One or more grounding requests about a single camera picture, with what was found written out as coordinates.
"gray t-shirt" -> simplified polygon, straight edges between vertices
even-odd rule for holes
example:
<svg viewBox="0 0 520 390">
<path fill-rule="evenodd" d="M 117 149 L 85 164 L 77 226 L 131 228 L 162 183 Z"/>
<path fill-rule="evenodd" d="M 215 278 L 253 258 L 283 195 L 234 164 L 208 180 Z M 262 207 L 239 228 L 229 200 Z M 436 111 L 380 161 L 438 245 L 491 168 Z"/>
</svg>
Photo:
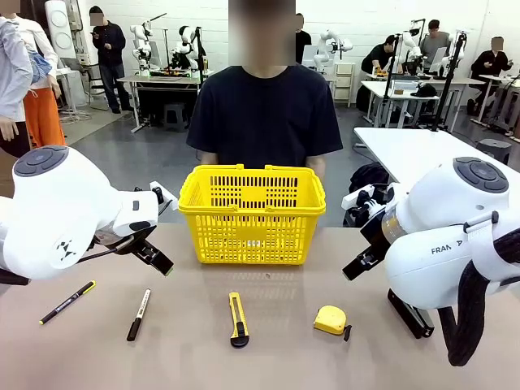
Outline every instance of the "gray t-shirt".
<svg viewBox="0 0 520 390">
<path fill-rule="evenodd" d="M 429 69 L 433 58 L 436 56 L 437 50 L 441 47 L 446 47 L 446 52 L 449 49 L 449 34 L 447 32 L 439 32 L 437 38 L 432 38 L 429 35 L 425 37 L 421 42 L 422 55 L 427 56 L 424 60 L 424 68 Z"/>
</svg>

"hair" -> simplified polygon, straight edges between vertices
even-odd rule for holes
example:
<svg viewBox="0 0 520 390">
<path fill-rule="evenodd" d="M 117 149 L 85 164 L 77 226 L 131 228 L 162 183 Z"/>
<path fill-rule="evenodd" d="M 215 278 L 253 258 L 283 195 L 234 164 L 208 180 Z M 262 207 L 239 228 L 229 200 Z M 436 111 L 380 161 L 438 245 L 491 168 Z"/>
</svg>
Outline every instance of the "hair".
<svg viewBox="0 0 520 390">
<path fill-rule="evenodd" d="M 101 8 L 99 8 L 98 6 L 93 6 L 89 10 L 89 15 L 90 14 L 102 14 L 102 13 L 103 13 L 103 11 L 101 11 Z"/>
<path fill-rule="evenodd" d="M 437 20 L 437 19 L 430 20 L 430 23 L 428 23 L 428 28 L 430 30 L 433 30 L 435 28 L 439 28 L 439 26 L 440 26 L 440 21 Z"/>
<path fill-rule="evenodd" d="M 387 39 L 384 41 L 385 45 L 392 45 L 396 41 L 396 38 L 393 35 L 389 35 Z"/>
</svg>

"white drawer unit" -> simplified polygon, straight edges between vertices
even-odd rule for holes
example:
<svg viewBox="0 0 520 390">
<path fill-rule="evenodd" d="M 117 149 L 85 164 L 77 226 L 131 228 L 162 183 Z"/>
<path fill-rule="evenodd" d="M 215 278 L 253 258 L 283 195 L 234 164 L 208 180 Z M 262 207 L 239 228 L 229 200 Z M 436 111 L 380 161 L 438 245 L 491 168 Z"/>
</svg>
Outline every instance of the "white drawer unit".
<svg viewBox="0 0 520 390">
<path fill-rule="evenodd" d="M 350 107 L 352 97 L 352 78 L 356 65 L 354 63 L 336 64 L 336 82 L 332 96 L 336 102 L 345 102 Z"/>
</svg>

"black marker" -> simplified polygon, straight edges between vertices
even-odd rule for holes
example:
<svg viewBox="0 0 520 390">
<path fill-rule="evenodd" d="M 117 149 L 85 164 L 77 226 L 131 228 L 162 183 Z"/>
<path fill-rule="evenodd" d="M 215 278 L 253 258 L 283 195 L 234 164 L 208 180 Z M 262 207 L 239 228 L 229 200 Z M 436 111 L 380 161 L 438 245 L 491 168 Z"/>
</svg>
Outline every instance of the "black marker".
<svg viewBox="0 0 520 390">
<path fill-rule="evenodd" d="M 146 304 L 148 303 L 148 298 L 150 298 L 150 289 L 147 288 L 145 290 L 145 295 L 143 296 L 143 300 L 141 301 L 141 306 L 139 307 L 139 311 L 137 312 L 136 319 L 134 319 L 132 326 L 130 327 L 130 331 L 128 332 L 127 341 L 134 341 L 137 336 L 137 332 L 139 331 L 139 326 L 141 325 L 141 320 L 143 319 L 143 315 L 145 314 Z"/>
<path fill-rule="evenodd" d="M 92 288 L 96 286 L 96 281 L 92 280 L 88 282 L 85 286 L 80 288 L 72 297 L 68 298 L 65 302 L 63 302 L 60 306 L 58 306 L 56 309 L 52 310 L 50 313 L 48 313 L 44 318 L 40 320 L 40 325 L 43 325 L 44 323 L 49 322 L 50 319 L 52 319 L 56 314 L 58 314 L 60 311 L 68 307 L 73 301 L 81 297 L 82 295 L 85 295 L 88 291 L 90 291 Z"/>
</svg>

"white brick wall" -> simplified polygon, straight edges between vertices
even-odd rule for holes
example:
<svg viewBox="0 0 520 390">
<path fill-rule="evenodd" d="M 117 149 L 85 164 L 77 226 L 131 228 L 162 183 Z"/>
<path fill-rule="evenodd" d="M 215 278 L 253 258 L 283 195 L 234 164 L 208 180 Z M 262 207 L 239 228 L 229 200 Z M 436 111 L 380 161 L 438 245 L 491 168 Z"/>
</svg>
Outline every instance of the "white brick wall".
<svg viewBox="0 0 520 390">
<path fill-rule="evenodd" d="M 123 54 L 128 74 L 137 69 L 137 61 L 132 57 L 130 25 L 140 24 L 144 19 L 163 12 L 168 12 L 168 15 L 154 21 L 153 27 L 169 29 L 170 48 L 179 40 L 180 26 L 201 26 L 210 67 L 219 70 L 228 65 L 228 0 L 190 0 L 182 4 L 170 0 L 80 0 L 85 27 L 89 25 L 88 9 L 94 4 L 98 4 L 108 19 L 123 29 L 128 40 Z M 472 30 L 468 36 L 466 57 L 457 71 L 461 75 L 469 73 L 476 55 L 488 48 L 490 37 L 495 35 L 505 38 L 506 52 L 517 59 L 520 67 L 518 0 L 297 0 L 297 11 L 305 16 L 305 30 L 312 36 L 314 44 L 318 43 L 319 34 L 327 29 L 335 30 L 353 43 L 354 49 L 343 56 L 343 62 L 356 63 L 357 72 L 362 59 L 374 45 L 381 43 L 387 35 L 408 28 L 410 20 L 421 18 L 439 19 L 441 29 L 446 32 L 455 28 Z M 155 31 L 154 40 L 158 42 L 159 50 L 164 51 L 160 30 Z"/>
</svg>

